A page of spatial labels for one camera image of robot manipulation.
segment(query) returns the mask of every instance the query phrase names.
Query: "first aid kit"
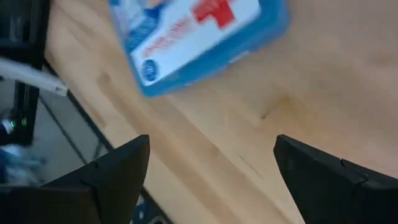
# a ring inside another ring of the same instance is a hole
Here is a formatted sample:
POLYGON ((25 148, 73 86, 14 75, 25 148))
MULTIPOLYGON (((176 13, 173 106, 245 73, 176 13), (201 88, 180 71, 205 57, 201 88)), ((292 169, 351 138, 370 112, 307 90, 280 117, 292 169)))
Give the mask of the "first aid kit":
POLYGON ((108 0, 131 70, 146 96, 184 88, 286 30, 284 0, 108 0))

